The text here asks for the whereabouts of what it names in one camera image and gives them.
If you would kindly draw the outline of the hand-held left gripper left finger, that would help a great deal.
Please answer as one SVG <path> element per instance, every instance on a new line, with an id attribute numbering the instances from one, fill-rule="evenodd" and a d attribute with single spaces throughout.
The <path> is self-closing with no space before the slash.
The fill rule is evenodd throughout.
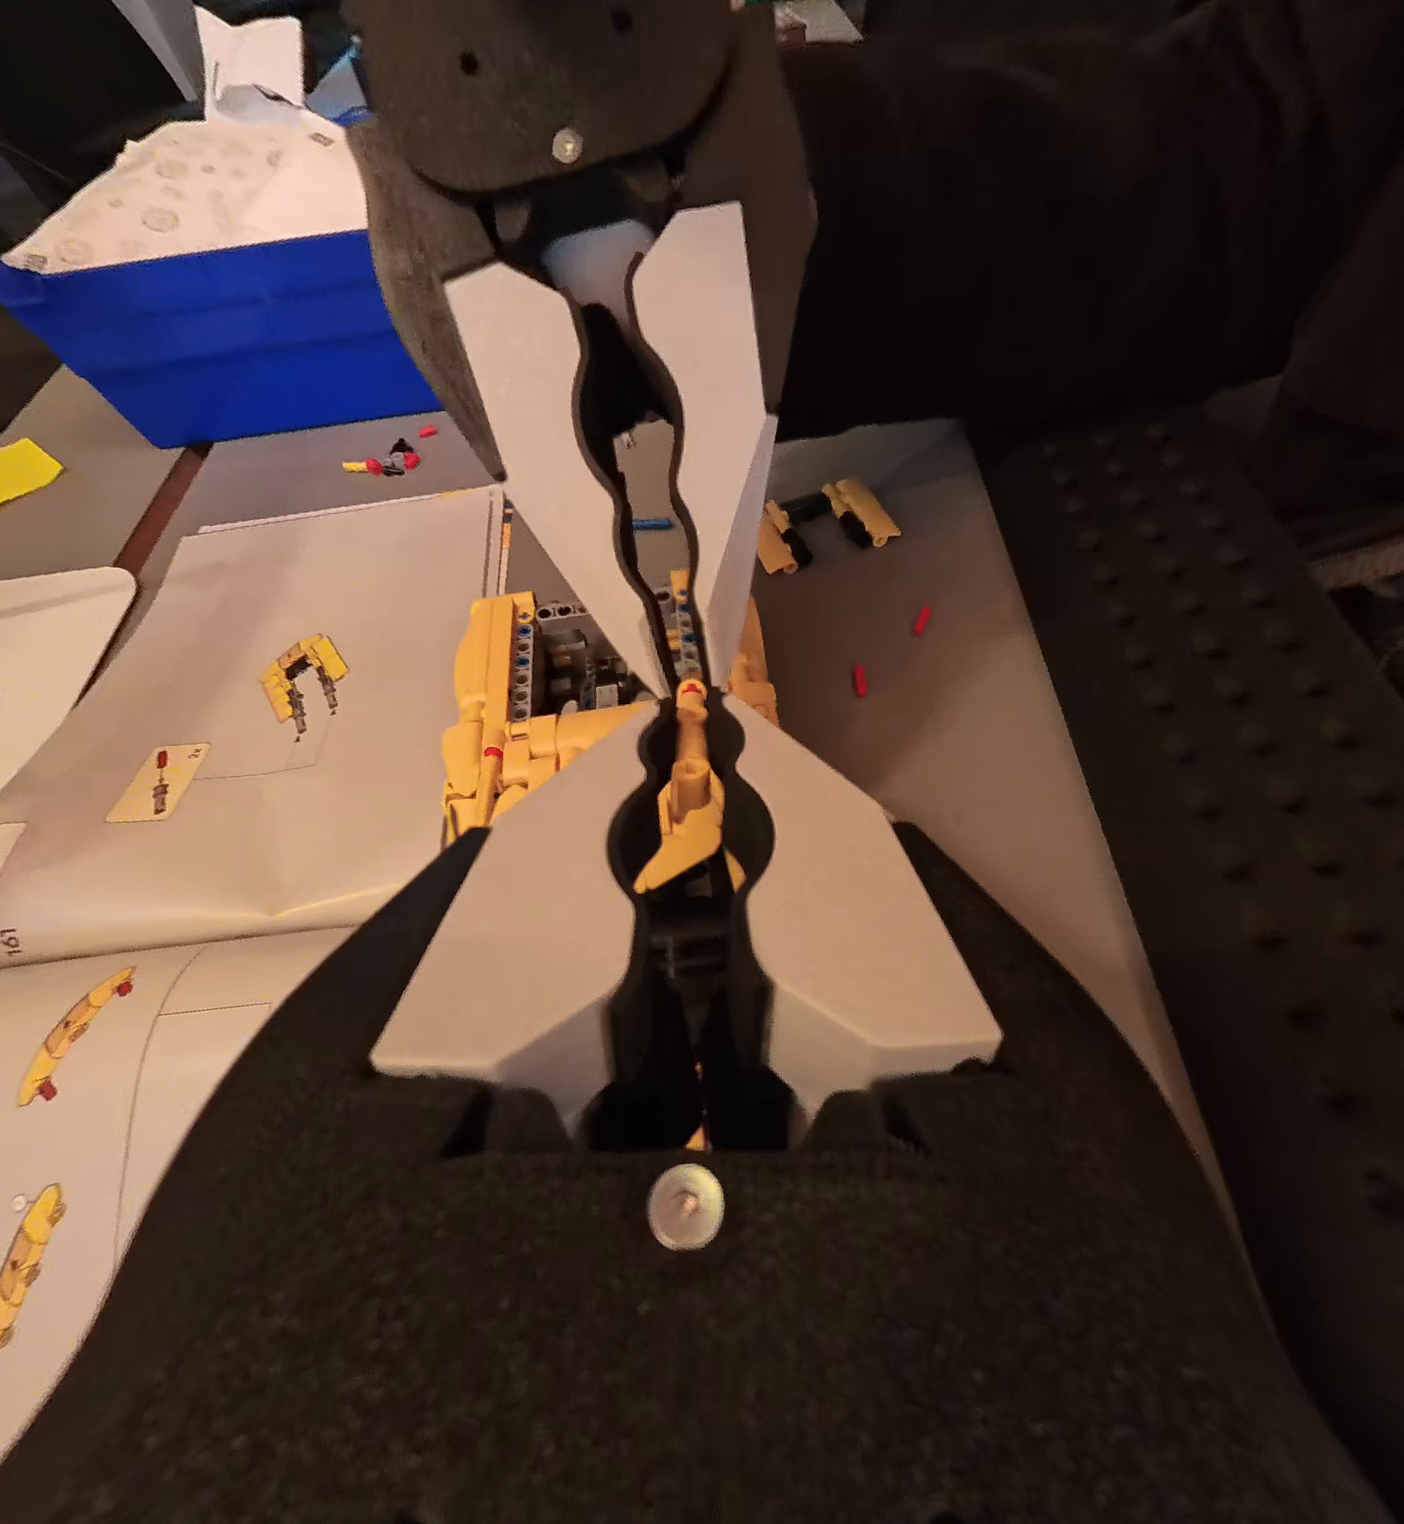
<path id="1" fill-rule="evenodd" d="M 369 1060 L 388 1079 L 529 1091 L 573 1147 L 614 1081 L 610 1005 L 635 907 L 610 859 L 618 810 L 645 782 L 642 701 L 490 825 Z"/>

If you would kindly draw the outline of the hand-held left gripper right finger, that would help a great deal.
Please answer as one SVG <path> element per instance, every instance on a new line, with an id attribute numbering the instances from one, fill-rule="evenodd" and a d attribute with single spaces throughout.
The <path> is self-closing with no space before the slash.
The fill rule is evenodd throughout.
<path id="1" fill-rule="evenodd" d="M 1001 1026 L 883 806 L 742 699 L 734 780 L 769 814 L 749 884 L 769 985 L 762 1060 L 806 1133 L 831 1094 L 991 1062 Z"/>

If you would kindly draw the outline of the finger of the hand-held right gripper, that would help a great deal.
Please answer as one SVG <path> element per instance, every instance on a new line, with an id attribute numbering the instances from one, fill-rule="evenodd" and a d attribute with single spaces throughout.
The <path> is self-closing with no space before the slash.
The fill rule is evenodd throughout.
<path id="1" fill-rule="evenodd" d="M 777 434 L 742 204 L 676 213 L 632 261 L 623 295 L 639 362 L 672 410 L 671 486 L 689 535 L 699 653 L 720 690 L 742 637 Z"/>
<path id="2" fill-rule="evenodd" d="M 568 587 L 654 695 L 674 677 L 654 610 L 619 548 L 619 498 L 578 415 L 588 369 L 568 295 L 487 262 L 444 282 L 513 507 Z"/>

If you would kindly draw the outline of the yellow curved panel brick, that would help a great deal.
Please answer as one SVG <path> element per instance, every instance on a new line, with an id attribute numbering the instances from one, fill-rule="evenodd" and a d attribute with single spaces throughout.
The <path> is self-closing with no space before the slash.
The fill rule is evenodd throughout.
<path id="1" fill-rule="evenodd" d="M 635 876 L 633 888 L 642 896 L 660 890 L 682 873 L 714 858 L 722 850 L 722 816 L 711 810 L 693 810 L 672 822 L 648 864 Z"/>

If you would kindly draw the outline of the yellow toy brick car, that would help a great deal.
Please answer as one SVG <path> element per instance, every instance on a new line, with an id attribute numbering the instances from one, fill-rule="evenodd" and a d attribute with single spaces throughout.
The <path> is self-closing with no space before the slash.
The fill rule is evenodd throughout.
<path id="1" fill-rule="evenodd" d="M 674 570 L 658 593 L 680 675 L 699 677 L 689 574 Z M 556 629 L 570 615 L 534 593 L 504 593 L 469 608 L 455 657 L 458 722 L 442 740 L 446 844 L 487 828 L 542 784 L 606 740 L 658 698 L 619 657 L 600 657 L 584 629 Z M 658 845 L 669 832 L 658 787 Z"/>

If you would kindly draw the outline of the person's right forearm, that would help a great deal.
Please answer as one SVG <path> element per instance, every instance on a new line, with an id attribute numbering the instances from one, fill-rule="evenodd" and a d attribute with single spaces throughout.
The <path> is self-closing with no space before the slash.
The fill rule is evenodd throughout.
<path id="1" fill-rule="evenodd" d="M 1404 148 L 1404 4 L 788 48 L 818 228 L 780 434 L 1264 377 Z"/>

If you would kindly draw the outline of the grey desk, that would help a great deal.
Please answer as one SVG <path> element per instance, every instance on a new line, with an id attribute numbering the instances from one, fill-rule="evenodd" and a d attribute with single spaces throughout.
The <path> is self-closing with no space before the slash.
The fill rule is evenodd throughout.
<path id="1" fill-rule="evenodd" d="M 324 484 L 333 443 L 363 443 L 363 428 L 216 446 L 192 489 L 190 518 L 173 523 L 159 582 L 142 582 L 131 631 L 117 637 L 77 704 L 134 635 L 183 539 L 222 525 L 494 489 L 484 484 L 479 466 L 468 465 L 468 449 L 449 428 L 429 449 L 426 484 Z M 1190 1135 L 1201 1140 L 1203 1127 L 1142 941 L 967 440 L 947 423 L 916 423 L 788 443 L 777 451 L 771 495 L 796 497 L 842 476 L 868 483 L 905 535 L 887 549 L 856 552 L 837 529 L 818 525 L 825 535 L 812 539 L 814 570 L 758 575 L 755 593 L 787 732 L 891 816 L 916 822 L 1060 955 L 1132 1038 L 1171 1101 L 1188 1105 Z M 536 593 L 539 604 L 570 605 L 572 614 L 556 627 L 584 629 L 596 639 L 598 624 L 585 604 L 560 578 L 509 497 L 494 491 L 502 507 L 487 531 L 478 597 Z M 924 604 L 932 615 L 924 635 L 915 637 L 910 625 Z M 863 699 L 852 685 L 855 663 L 868 672 Z M 162 1139 L 145 1135 L 147 1159 L 159 1171 L 114 1271 L 216 1084 L 278 1003 L 356 926 L 219 944 L 209 956 L 214 971 L 175 989 L 195 994 L 197 1006 L 173 1005 L 157 1028 L 167 1046 L 155 1054 L 167 1064 L 145 1066 L 147 1079 L 175 1081 L 159 1110 L 170 1127 Z M 0 1387 L 0 1459 L 64 1376 L 113 1278 L 48 1381 Z"/>

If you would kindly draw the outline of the white desk lamp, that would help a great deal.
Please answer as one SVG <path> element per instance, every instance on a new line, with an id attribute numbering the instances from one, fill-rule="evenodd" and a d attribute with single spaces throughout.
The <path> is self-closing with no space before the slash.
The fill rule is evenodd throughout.
<path id="1" fill-rule="evenodd" d="M 137 590 L 122 567 L 0 582 L 0 789 L 75 707 Z"/>

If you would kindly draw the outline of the scattered small brick pins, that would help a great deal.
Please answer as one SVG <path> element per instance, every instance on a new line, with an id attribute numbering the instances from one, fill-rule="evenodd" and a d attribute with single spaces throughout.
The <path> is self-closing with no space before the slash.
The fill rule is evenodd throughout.
<path id="1" fill-rule="evenodd" d="M 343 460 L 347 472 L 367 472 L 382 478 L 398 478 L 420 469 L 420 444 L 438 434 L 438 425 L 426 423 L 412 434 L 399 434 L 383 455 Z"/>

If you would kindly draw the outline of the yellow black brick assembly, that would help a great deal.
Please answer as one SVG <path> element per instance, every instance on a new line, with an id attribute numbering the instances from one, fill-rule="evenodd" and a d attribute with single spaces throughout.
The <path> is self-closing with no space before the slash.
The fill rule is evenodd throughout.
<path id="1" fill-rule="evenodd" d="M 795 575 L 814 559 L 788 509 L 775 498 L 769 498 L 762 509 L 757 558 L 766 575 Z"/>
<path id="2" fill-rule="evenodd" d="M 858 549 L 883 549 L 903 535 L 903 529 L 883 500 L 861 478 L 838 478 L 823 486 L 835 521 Z"/>

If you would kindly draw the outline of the blue plastic bin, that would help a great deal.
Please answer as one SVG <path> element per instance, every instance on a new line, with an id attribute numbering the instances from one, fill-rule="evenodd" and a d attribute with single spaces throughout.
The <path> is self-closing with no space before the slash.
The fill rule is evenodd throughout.
<path id="1" fill-rule="evenodd" d="M 47 274 L 0 305 L 155 446 L 438 409 L 365 231 Z"/>

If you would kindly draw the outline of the open instruction booklet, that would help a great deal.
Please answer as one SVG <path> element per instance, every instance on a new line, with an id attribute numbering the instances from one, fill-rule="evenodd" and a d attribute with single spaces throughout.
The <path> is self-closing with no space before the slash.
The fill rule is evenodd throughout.
<path id="1" fill-rule="evenodd" d="M 494 489 L 206 529 L 0 794 L 0 1387 L 69 1357 L 159 1167 L 147 1079 L 219 944 L 369 919 L 436 853 Z"/>

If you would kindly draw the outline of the crumpled white paper bags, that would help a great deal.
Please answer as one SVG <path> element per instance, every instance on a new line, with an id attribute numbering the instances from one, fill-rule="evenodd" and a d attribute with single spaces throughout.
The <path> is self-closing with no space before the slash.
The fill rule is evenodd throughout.
<path id="1" fill-rule="evenodd" d="M 300 19 L 226 21 L 199 6 L 197 33 L 201 115 L 124 143 L 7 269 L 71 274 L 367 227 L 347 130 L 306 103 Z"/>

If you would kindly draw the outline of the black dotted mat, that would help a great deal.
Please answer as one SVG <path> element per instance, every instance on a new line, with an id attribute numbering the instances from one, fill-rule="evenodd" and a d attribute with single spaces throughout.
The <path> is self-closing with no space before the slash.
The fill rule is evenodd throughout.
<path id="1" fill-rule="evenodd" d="M 1264 1302 L 1404 1519 L 1404 704 L 1194 413 L 974 451 Z"/>

